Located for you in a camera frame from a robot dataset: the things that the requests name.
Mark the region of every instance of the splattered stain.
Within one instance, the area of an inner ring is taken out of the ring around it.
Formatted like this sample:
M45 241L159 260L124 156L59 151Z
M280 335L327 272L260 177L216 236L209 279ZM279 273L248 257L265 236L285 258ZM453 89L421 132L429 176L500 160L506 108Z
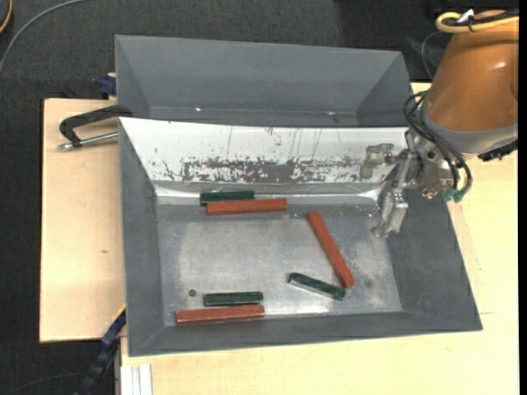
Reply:
M163 165L165 166L165 172L163 173L163 175L164 175L165 177L168 177L170 180L174 181L175 178L176 178L176 176L177 176L177 174L174 173L174 171L172 171L172 170L169 168L169 166L168 166L168 164L166 164L166 161L165 161L165 160L163 160Z
M183 181L252 184L304 184L356 182L361 159L342 156L327 160L182 159L178 175Z

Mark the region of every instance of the white cable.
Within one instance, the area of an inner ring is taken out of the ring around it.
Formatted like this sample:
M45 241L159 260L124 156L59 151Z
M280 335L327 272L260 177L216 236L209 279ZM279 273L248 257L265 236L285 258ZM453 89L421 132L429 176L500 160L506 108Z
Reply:
M72 6L74 4L83 3L83 2L93 2L94 0L70 0L68 2L60 3L57 6L50 7L49 9L44 10L43 12L39 13L37 16L35 16L33 19L28 21L24 26L22 26L18 32L13 36L12 40L10 41L9 45L6 48L6 51L0 60L0 77L2 76L2 71L6 65L7 56L11 52L12 48L15 46L15 43L18 41L18 39L21 37L21 35L26 32L26 30L33 25L35 22L37 22L42 17L57 11L58 9L62 9L63 7Z

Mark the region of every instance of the wooden block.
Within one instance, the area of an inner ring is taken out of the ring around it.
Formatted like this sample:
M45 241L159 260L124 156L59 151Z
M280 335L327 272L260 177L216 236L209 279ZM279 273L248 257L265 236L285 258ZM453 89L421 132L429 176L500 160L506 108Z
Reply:
M264 315L265 309L261 304L211 307L208 309L180 310L175 314L175 323L177 325L191 325L199 323L232 322L262 318Z
M254 214L259 212L283 212L287 199L252 199L247 201L222 201L207 203L207 215Z
M311 212L307 216L307 220L309 221L311 229L315 233L320 246L324 250L324 253L326 253L326 257L335 271L340 284L343 288L353 286L355 284L355 278L353 278L352 273L347 267L346 261L344 261L342 254L340 254L340 251L333 241L333 237L329 233L320 214L318 212Z

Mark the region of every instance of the metal bracket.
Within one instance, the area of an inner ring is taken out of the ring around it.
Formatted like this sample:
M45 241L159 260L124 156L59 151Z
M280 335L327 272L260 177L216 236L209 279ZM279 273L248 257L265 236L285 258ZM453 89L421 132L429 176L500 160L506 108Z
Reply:
M377 237L385 237L390 232L398 233L403 224L403 219L408 210L408 203L404 200L403 190L408 186L408 172L417 159L417 153L404 151L400 154L400 165L395 180L391 182L391 188L382 199L380 211L380 223L371 231Z
M391 143L381 143L380 145L367 147L366 159L361 165L361 179L370 179L373 175L373 169L377 165L390 165L393 150L394 145Z

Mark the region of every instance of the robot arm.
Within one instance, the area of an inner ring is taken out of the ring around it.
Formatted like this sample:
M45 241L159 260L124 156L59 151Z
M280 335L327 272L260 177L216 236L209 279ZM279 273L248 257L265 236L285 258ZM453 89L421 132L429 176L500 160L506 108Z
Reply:
M501 158L518 147L519 12L446 13L436 24L453 36L430 90L403 108L408 151L381 193L378 236L399 231L408 210L404 189L460 202L473 181L468 158Z

